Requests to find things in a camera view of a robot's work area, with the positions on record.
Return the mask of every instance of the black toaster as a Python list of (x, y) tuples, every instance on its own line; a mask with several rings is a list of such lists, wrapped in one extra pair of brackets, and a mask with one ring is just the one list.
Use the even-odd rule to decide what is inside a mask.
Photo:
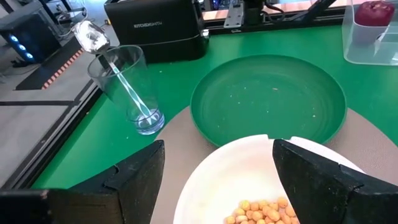
[(195, 60), (208, 31), (197, 0), (108, 0), (105, 12), (121, 45), (138, 45), (148, 63)]

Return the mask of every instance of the beige mat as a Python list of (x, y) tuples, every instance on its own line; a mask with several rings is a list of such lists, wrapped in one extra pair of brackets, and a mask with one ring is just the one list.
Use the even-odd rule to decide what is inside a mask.
[[(189, 108), (176, 115), (158, 135), (165, 141), (165, 168), (151, 223), (173, 223), (180, 193), (190, 174), (216, 148), (196, 129)], [(398, 147), (368, 120), (348, 110), (340, 132), (327, 146), (363, 171), (398, 185), (394, 175)]]

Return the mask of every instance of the water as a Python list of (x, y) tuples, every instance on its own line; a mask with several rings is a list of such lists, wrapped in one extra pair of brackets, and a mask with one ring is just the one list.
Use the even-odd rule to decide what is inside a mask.
[(140, 114), (136, 121), (134, 121), (134, 125), (139, 134), (150, 135), (156, 133), (158, 130), (163, 128), (164, 125), (164, 115), (157, 109), (152, 109), (150, 111), (151, 116), (147, 117), (143, 114)]

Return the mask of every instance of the clear drinking glass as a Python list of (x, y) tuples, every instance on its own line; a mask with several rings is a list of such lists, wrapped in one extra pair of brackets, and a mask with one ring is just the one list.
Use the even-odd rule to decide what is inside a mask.
[(135, 45), (122, 45), (109, 49), (106, 55), (117, 69), (112, 69), (100, 55), (88, 66), (89, 76), (122, 109), (138, 133), (154, 134), (163, 127), (164, 115), (159, 110), (142, 49)]

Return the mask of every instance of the white plate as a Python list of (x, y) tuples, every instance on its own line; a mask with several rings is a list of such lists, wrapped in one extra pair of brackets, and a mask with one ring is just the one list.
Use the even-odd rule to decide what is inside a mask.
[[(352, 169), (352, 162), (315, 142), (289, 140)], [(273, 139), (266, 134), (238, 139), (211, 153), (185, 184), (174, 214), (174, 224), (223, 224), (242, 200), (276, 200), (286, 193), (272, 158)]]

